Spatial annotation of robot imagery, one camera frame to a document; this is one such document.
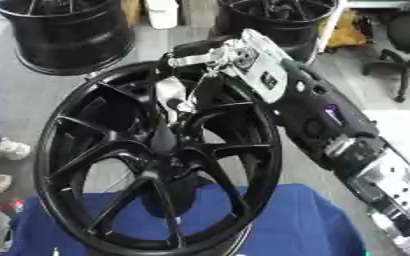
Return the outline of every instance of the wheel lip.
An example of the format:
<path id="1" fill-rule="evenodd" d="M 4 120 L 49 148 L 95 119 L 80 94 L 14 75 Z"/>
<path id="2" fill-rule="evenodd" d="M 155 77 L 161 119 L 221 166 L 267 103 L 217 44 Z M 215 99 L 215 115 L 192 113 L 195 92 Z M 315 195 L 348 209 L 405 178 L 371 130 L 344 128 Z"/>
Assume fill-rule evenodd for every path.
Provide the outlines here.
<path id="1" fill-rule="evenodd" d="M 54 195 L 48 189 L 47 186 L 42 186 L 45 182 L 45 177 L 44 177 L 44 171 L 37 171 L 37 170 L 49 170 L 49 163 L 48 163 L 48 147 L 50 144 L 48 143 L 48 139 L 50 138 L 52 132 L 54 132 L 54 124 L 56 117 L 61 113 L 63 109 L 68 108 L 71 104 L 77 102 L 77 99 L 88 92 L 88 87 L 91 85 L 97 83 L 98 81 L 103 80 L 104 78 L 107 77 L 113 77 L 113 75 L 116 75 L 119 72 L 128 72 L 129 69 L 135 68 L 136 70 L 144 70 L 144 69 L 149 69 L 154 67 L 156 62 L 144 62 L 144 63 L 135 63 L 135 64 L 130 64 L 127 66 L 123 66 L 114 70 L 110 70 L 108 72 L 105 72 L 87 83 L 84 83 L 82 86 L 77 88 L 75 91 L 73 91 L 62 103 L 55 109 L 55 111 L 52 113 L 52 115 L 49 118 L 49 121 L 46 123 L 42 135 L 39 139 L 38 145 L 37 145 L 37 155 L 36 155 L 36 160 L 34 163 L 34 182 L 36 186 L 37 193 L 40 197 L 41 202 L 43 203 L 44 208 L 47 210 L 48 213 L 56 220 L 57 223 L 69 234 L 74 236 L 76 239 L 80 240 L 82 243 L 88 245 L 91 248 L 94 248 L 99 251 L 103 252 L 111 252 L 116 255 L 125 255 L 125 256 L 187 256 L 187 255 L 195 255 L 197 253 L 203 253 L 204 251 L 212 249 L 214 246 L 223 243 L 224 241 L 231 239 L 231 237 L 234 237 L 235 234 L 240 233 L 241 231 L 244 230 L 244 228 L 247 227 L 248 224 L 250 224 L 257 216 L 258 214 L 263 210 L 265 205 L 267 204 L 268 200 L 265 200 L 263 203 L 260 203 L 256 209 L 254 209 L 254 213 L 249 216 L 241 217 L 239 218 L 236 222 L 233 223 L 233 225 L 226 230 L 224 230 L 221 233 L 218 233 L 216 236 L 208 239 L 208 241 L 205 242 L 200 242 L 200 243 L 194 243 L 190 244 L 187 248 L 181 248 L 181 249 L 174 249 L 171 251 L 146 251 L 146 250 L 138 250 L 138 249 L 129 249 L 125 248 L 104 240 L 100 240 L 93 235 L 88 235 L 87 232 L 82 231 L 80 228 L 75 228 L 76 226 L 76 221 L 73 219 L 68 220 L 66 218 L 67 215 L 70 214 L 69 211 L 66 211 L 64 209 L 60 209 L 60 207 L 56 207 L 57 203 L 55 203 L 54 200 Z M 272 121 L 270 115 L 267 114 L 266 111 L 263 109 L 263 114 L 264 114 L 264 119 L 266 123 L 268 124 L 269 130 L 271 131 L 276 131 L 276 126 L 274 125 L 274 122 Z M 272 132 L 272 150 L 273 152 L 282 152 L 281 151 L 281 141 L 279 134 L 277 132 Z M 261 191 L 263 192 L 262 195 L 263 197 L 267 197 L 268 199 L 271 197 L 273 194 L 275 187 L 277 185 L 277 182 L 280 177 L 281 173 L 281 167 L 282 167 L 282 159 L 280 157 L 275 157 L 272 159 L 270 163 L 271 167 L 268 167 L 269 169 L 272 169 L 273 171 L 270 173 L 269 180 L 275 180 L 275 182 L 271 182 L 271 184 L 264 184 L 265 186 L 262 187 Z"/>

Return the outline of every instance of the chair base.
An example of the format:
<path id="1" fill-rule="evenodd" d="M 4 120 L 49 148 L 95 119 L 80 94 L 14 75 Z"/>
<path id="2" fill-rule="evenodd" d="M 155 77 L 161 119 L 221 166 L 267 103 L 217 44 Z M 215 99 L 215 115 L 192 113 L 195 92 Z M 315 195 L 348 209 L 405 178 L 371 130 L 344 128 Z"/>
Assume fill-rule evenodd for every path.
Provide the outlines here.
<path id="1" fill-rule="evenodd" d="M 384 49 L 379 60 L 365 63 L 362 67 L 362 74 L 369 75 L 373 67 L 388 66 L 401 72 L 401 85 L 398 94 L 394 98 L 396 102 L 402 103 L 406 100 L 406 92 L 409 88 L 410 79 L 410 59 L 405 61 L 400 55 L 390 50 Z"/>

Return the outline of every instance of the white bucket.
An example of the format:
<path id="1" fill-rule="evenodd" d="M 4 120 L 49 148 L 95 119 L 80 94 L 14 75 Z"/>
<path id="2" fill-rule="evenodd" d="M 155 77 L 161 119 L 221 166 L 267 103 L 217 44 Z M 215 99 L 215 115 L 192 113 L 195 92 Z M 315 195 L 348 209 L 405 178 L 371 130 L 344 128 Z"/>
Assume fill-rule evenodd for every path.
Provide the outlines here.
<path id="1" fill-rule="evenodd" d="M 179 5 L 175 0 L 146 0 L 152 27 L 167 29 L 177 27 Z"/>

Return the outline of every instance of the wheel spoke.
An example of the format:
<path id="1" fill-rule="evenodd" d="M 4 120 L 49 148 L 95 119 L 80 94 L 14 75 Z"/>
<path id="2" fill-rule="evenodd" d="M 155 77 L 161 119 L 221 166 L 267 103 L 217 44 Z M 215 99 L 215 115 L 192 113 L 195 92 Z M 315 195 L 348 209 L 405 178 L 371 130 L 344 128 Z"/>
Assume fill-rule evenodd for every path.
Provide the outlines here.
<path id="1" fill-rule="evenodd" d="M 102 140 L 84 153 L 80 154 L 78 157 L 69 161 L 54 173 L 52 173 L 49 177 L 49 180 L 52 184 L 63 187 L 70 182 L 73 175 L 78 171 L 83 170 L 83 168 L 89 167 L 90 165 L 98 161 L 102 161 L 107 158 L 116 158 L 122 160 L 124 157 L 125 160 L 128 161 L 123 160 L 123 162 L 128 165 L 128 163 L 130 163 L 130 160 L 137 160 L 137 158 L 132 155 L 132 153 L 141 154 L 142 152 L 146 153 L 146 157 L 153 156 L 153 153 L 150 151 L 150 149 L 137 141 Z"/>
<path id="2" fill-rule="evenodd" d="M 247 203 L 241 197 L 241 194 L 231 182 L 224 169 L 222 169 L 219 162 L 215 159 L 208 159 L 206 165 L 203 171 L 210 175 L 227 193 L 232 204 L 232 213 L 236 216 L 246 214 L 248 211 Z"/>
<path id="3" fill-rule="evenodd" d="M 292 2 L 292 5 L 294 6 L 294 8 L 298 11 L 298 13 L 300 14 L 301 18 L 303 19 L 303 21 L 307 21 L 308 17 L 306 15 L 306 13 L 303 11 L 303 8 L 301 8 L 300 3 L 298 2 L 299 0 L 290 0 Z"/>
<path id="4" fill-rule="evenodd" d="M 149 94 L 136 94 L 133 92 L 129 91 L 123 91 L 119 88 L 116 88 L 115 86 L 108 84 L 106 82 L 98 82 L 97 83 L 100 88 L 104 90 L 106 93 L 110 93 L 110 95 L 116 96 L 123 98 L 125 100 L 131 100 L 133 102 L 138 102 L 138 103 L 148 103 L 151 100 L 151 97 Z"/>
<path id="5" fill-rule="evenodd" d="M 271 145 L 268 143 L 260 144 L 231 144 L 231 143 L 205 143 L 200 146 L 207 154 L 221 159 L 229 156 L 237 156 L 242 154 L 252 154 L 260 158 L 264 158 Z"/>
<path id="6" fill-rule="evenodd" d="M 184 125 L 184 130 L 186 133 L 195 131 L 201 128 L 208 120 L 222 115 L 244 115 L 251 108 L 253 108 L 252 102 L 230 103 L 207 108 L 191 116 Z"/>
<path id="7" fill-rule="evenodd" d="M 113 200 L 113 202 L 103 210 L 95 221 L 89 227 L 90 232 L 99 231 L 102 234 L 108 233 L 112 229 L 113 220 L 118 213 L 124 209 L 128 204 L 134 201 L 142 194 L 145 185 L 149 184 L 150 180 L 147 178 L 137 178 L 132 184 L 124 189 L 120 195 Z"/>
<path id="8" fill-rule="evenodd" d="M 94 132 L 98 132 L 101 133 L 103 135 L 108 135 L 110 136 L 112 133 L 115 133 L 114 131 L 106 128 L 106 127 L 102 127 L 100 125 L 97 124 L 92 124 L 90 122 L 78 119 L 78 118 L 74 118 L 74 117 L 69 117 L 69 116 L 58 116 L 57 117 L 57 121 L 61 122 L 61 123 L 71 123 L 80 127 L 83 127 L 85 129 L 94 131 Z"/>
<path id="9" fill-rule="evenodd" d="M 164 211 L 166 224 L 168 225 L 170 236 L 168 243 L 172 248 L 182 248 L 185 246 L 185 239 L 180 231 L 175 217 L 174 205 L 166 186 L 160 180 L 153 180 L 154 187 L 160 197 L 161 207 Z"/>
<path id="10" fill-rule="evenodd" d="M 83 170 L 83 168 L 89 167 L 95 162 L 104 159 L 107 155 L 110 155 L 114 150 L 115 142 L 113 141 L 101 141 L 94 145 L 84 153 L 80 154 L 78 157 L 69 161 L 67 164 L 62 166 L 60 169 L 55 171 L 49 177 L 52 184 L 58 186 L 63 186 L 67 184 L 74 174 L 78 171 Z"/>

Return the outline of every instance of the robot end effector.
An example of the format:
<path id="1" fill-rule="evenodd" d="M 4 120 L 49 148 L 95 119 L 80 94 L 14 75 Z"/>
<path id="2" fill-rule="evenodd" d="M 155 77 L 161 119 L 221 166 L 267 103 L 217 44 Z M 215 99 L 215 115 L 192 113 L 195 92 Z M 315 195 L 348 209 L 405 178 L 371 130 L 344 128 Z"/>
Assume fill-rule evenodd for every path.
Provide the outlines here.
<path id="1" fill-rule="evenodd" d="M 239 39 L 177 47 L 165 60 L 170 70 L 205 65 L 203 78 L 241 80 L 267 104 L 288 137 L 391 223 L 393 232 L 373 218 L 378 226 L 392 239 L 410 237 L 410 163 L 334 85 L 269 38 L 247 29 Z"/>

